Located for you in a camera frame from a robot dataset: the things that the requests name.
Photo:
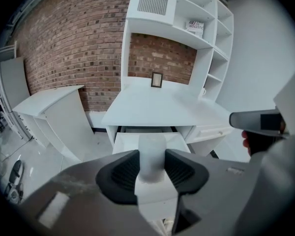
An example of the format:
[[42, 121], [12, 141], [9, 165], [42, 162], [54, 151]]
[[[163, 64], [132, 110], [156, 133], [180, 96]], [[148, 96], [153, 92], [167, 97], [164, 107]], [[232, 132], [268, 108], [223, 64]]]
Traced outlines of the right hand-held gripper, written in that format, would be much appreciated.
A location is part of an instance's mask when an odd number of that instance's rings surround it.
[[255, 236], [287, 236], [295, 230], [295, 74], [274, 98], [272, 110], [233, 112], [233, 128], [284, 137], [267, 151], [255, 190], [256, 211], [267, 227]]

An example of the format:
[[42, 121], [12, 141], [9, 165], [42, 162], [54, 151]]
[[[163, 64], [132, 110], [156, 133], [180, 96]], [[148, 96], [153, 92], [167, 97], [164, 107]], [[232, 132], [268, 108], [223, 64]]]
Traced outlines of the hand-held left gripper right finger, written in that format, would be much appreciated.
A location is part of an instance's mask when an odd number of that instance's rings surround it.
[[248, 163], [165, 152], [165, 171], [178, 192], [174, 236], [255, 236], [267, 227], [255, 190], [265, 154]]

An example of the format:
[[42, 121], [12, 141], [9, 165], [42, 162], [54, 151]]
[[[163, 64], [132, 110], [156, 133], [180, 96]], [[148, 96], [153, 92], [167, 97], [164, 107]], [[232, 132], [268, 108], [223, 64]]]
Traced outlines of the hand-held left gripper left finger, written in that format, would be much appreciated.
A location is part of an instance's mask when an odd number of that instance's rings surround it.
[[34, 191], [19, 211], [41, 236], [158, 236], [135, 195], [137, 150], [73, 165]]

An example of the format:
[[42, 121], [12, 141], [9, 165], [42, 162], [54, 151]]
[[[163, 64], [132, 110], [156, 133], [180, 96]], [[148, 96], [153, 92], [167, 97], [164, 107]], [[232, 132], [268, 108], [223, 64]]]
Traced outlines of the white cylindrical object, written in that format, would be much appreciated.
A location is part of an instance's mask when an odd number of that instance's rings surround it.
[[140, 171], [138, 178], [141, 182], [157, 183], [164, 179], [166, 149], [167, 141], [161, 133], [148, 133], [139, 136]]

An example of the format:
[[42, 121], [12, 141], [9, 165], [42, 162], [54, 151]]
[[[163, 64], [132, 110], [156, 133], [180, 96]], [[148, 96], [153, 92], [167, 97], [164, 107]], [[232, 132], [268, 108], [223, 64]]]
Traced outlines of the person's right hand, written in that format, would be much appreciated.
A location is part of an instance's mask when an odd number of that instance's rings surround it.
[[258, 152], [267, 151], [273, 144], [285, 139], [285, 137], [277, 130], [258, 132], [243, 130], [241, 136], [244, 139], [243, 146], [247, 148], [250, 156]]

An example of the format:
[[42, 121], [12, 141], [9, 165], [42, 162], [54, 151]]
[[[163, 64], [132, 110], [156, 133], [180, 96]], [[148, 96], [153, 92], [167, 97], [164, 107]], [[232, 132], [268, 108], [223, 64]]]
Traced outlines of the white hutch shelf unit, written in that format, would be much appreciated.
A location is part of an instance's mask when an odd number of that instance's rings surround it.
[[[130, 0], [121, 50], [121, 88], [128, 82], [131, 37], [135, 34], [175, 41], [197, 51], [188, 85], [196, 96], [215, 101], [225, 79], [233, 46], [234, 16], [220, 0], [168, 0], [166, 15], [140, 12]], [[187, 21], [204, 23], [203, 37], [185, 29]]]

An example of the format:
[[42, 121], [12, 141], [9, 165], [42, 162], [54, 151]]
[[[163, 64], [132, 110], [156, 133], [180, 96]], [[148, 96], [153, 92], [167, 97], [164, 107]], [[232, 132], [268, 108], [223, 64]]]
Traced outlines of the white curved desk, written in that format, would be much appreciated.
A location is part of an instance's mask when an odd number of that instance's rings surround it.
[[82, 85], [39, 91], [14, 108], [17, 113], [33, 116], [49, 145], [75, 162], [82, 162], [95, 145], [79, 96], [81, 88]]

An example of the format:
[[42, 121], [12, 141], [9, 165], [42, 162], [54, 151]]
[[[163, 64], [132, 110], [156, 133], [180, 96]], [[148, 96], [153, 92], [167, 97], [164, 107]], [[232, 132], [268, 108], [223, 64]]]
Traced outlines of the black white handheld device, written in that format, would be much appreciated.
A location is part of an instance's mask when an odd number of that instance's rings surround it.
[[23, 198], [22, 177], [24, 173], [24, 165], [21, 160], [17, 160], [12, 167], [8, 184], [4, 191], [4, 197], [8, 202], [14, 205], [21, 203]]

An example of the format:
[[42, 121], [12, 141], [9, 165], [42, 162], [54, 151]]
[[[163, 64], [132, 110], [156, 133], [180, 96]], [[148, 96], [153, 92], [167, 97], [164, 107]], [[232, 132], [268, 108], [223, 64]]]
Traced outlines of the white book red print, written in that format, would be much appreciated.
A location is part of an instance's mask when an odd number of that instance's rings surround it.
[[187, 21], [185, 29], [188, 32], [195, 34], [197, 37], [202, 38], [204, 33], [204, 23], [198, 21]]

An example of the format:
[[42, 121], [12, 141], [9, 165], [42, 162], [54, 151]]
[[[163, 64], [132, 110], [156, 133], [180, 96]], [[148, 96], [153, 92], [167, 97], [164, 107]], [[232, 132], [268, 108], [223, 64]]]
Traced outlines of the grey cabinet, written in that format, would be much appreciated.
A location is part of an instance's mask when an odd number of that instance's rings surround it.
[[0, 62], [0, 90], [9, 113], [30, 96], [23, 57]]

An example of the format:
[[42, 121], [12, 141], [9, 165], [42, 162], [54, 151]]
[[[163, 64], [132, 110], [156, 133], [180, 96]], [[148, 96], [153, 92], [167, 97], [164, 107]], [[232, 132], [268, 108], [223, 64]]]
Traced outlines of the white louvred cabinet door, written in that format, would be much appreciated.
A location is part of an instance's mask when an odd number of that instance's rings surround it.
[[168, 0], [139, 0], [137, 10], [165, 16]]

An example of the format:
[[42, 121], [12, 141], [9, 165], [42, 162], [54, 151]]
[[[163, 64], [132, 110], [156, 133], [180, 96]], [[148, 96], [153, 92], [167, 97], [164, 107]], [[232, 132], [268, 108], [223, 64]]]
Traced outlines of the white metal rack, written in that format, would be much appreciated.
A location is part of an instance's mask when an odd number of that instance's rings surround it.
[[[17, 50], [17, 42], [15, 41], [13, 45], [8, 45], [5, 47], [1, 47], [0, 48], [0, 62], [2, 61], [6, 61], [9, 59], [14, 59], [17, 57], [16, 55], [16, 50]], [[22, 140], [23, 137], [21, 136], [21, 134], [18, 132], [16, 126], [14, 125], [13, 121], [10, 119], [9, 114], [7, 112], [7, 106], [1, 96], [0, 93], [0, 107], [2, 110], [0, 110], [1, 115], [3, 116], [3, 118], [5, 119], [5, 121], [7, 122], [8, 126], [11, 128], [12, 131], [14, 131]]]

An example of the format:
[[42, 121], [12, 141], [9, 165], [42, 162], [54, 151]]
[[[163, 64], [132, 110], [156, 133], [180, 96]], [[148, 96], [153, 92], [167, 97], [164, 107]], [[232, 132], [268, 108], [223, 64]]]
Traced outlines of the small dark picture frame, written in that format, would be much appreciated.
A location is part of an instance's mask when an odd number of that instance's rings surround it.
[[163, 74], [158, 72], [152, 72], [151, 87], [162, 88]]

